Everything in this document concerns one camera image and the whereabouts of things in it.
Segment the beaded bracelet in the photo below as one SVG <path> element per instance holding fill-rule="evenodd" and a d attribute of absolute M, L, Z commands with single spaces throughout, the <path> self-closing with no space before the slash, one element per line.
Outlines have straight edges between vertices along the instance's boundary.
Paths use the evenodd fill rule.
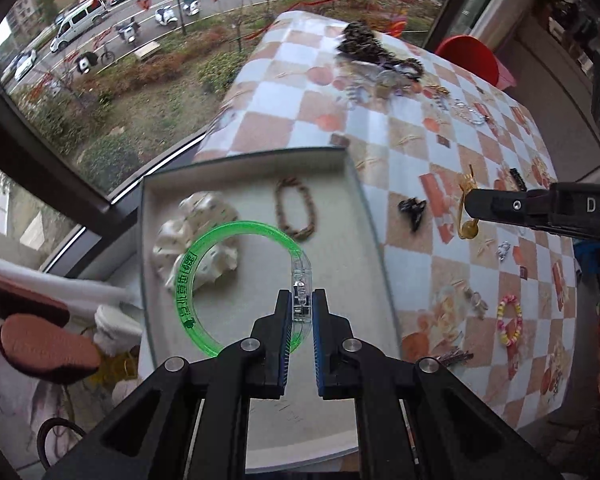
<path fill-rule="evenodd" d="M 500 332 L 500 341 L 505 346 L 511 346 L 515 344 L 520 338 L 520 334 L 522 334 L 522 307 L 520 307 L 520 304 L 517 303 L 517 300 L 518 298 L 511 294 L 502 298 L 502 301 L 498 304 L 496 326 Z M 509 335 L 507 335 L 507 329 L 504 325 L 504 321 L 502 320 L 502 316 L 504 315 L 504 307 L 507 303 L 515 303 L 516 305 L 516 331 L 513 333 L 513 337 L 509 337 Z"/>

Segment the transparent clasp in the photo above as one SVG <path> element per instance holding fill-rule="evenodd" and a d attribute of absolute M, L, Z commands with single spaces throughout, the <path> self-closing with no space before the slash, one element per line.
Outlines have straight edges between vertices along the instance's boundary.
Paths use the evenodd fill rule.
<path fill-rule="evenodd" d="M 311 264 L 303 251 L 291 259 L 291 291 L 294 296 L 294 322 L 311 322 Z"/>

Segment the bracelet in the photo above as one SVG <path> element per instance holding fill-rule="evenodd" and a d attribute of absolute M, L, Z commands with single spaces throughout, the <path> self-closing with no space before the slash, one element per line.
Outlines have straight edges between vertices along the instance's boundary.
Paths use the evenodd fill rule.
<path fill-rule="evenodd" d="M 302 195 L 304 200 L 304 206 L 306 207 L 307 215 L 309 217 L 309 225 L 304 229 L 296 230 L 293 229 L 286 221 L 285 210 L 282 205 L 282 190 L 285 187 L 297 187 L 298 192 Z M 276 184 L 275 190 L 276 196 L 276 220 L 278 222 L 278 229 L 284 234 L 290 236 L 296 242 L 302 242 L 315 232 L 315 205 L 309 193 L 309 188 L 305 186 L 299 179 L 294 176 L 281 179 Z"/>
<path fill-rule="evenodd" d="M 505 346 L 511 346 L 515 344 L 520 338 L 520 334 L 522 334 L 522 307 L 517 303 L 518 298 L 514 295 L 505 296 L 502 298 L 502 301 L 498 304 L 498 315 L 496 316 L 497 323 L 496 326 L 500 332 L 500 341 Z M 513 333 L 513 337 L 509 337 L 507 335 L 507 329 L 504 325 L 504 321 L 502 320 L 502 316 L 504 314 L 504 307 L 507 303 L 515 303 L 516 305 L 516 331 Z"/>
<path fill-rule="evenodd" d="M 311 331 L 312 273 L 311 262 L 304 251 L 289 236 L 275 227 L 238 220 L 214 227 L 193 242 L 180 264 L 176 277 L 174 306 L 180 323 L 191 341 L 209 357 L 216 357 L 224 345 L 216 341 L 202 326 L 194 306 L 193 279 L 206 252 L 218 242 L 235 235 L 260 235 L 278 242 L 291 256 L 291 291 L 294 294 L 294 313 L 291 324 L 290 351 L 293 352 Z"/>

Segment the glass pane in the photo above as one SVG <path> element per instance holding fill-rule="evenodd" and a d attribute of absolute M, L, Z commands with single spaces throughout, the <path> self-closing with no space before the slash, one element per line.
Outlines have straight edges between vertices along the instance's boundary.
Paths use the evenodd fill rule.
<path fill-rule="evenodd" d="M 214 118 L 281 12 L 366 20 L 421 45 L 443 1 L 16 0 L 0 79 L 37 134 L 109 193 Z"/>
<path fill-rule="evenodd" d="M 462 8 L 460 14 L 458 14 L 456 22 L 453 24 L 447 36 L 469 34 L 490 1 L 491 0 L 467 0 L 467 3 Z"/>
<path fill-rule="evenodd" d="M 37 269 L 74 226 L 0 171 L 0 258 Z"/>

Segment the checkered tablecloth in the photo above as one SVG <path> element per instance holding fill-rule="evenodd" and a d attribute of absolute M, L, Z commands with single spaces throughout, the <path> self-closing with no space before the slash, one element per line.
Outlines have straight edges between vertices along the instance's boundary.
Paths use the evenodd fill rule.
<path fill-rule="evenodd" d="M 346 144 L 372 212 L 402 333 L 403 357 L 439 355 L 451 346 L 474 353 L 454 371 L 519 428 L 559 407 L 571 369 L 576 290 L 573 246 L 530 229 L 480 222 L 473 240 L 456 234 L 460 174 L 474 168 L 479 187 L 516 190 L 509 168 L 529 189 L 555 178 L 546 147 L 525 107 L 480 78 L 413 45 L 382 35 L 400 58 L 426 70 L 423 88 L 376 98 L 356 90 L 350 62 L 336 56 L 345 23 L 307 12 L 281 14 L 229 90 L 195 160 L 238 153 Z M 457 108 L 432 99 L 427 85 L 487 115 L 475 126 Z M 416 234 L 397 204 L 426 199 Z M 496 249 L 509 242 L 504 261 Z M 488 305 L 480 319 L 468 299 Z M 522 305 L 524 327 L 508 350 L 496 333 L 506 294 Z M 512 328 L 512 306 L 505 321 Z"/>

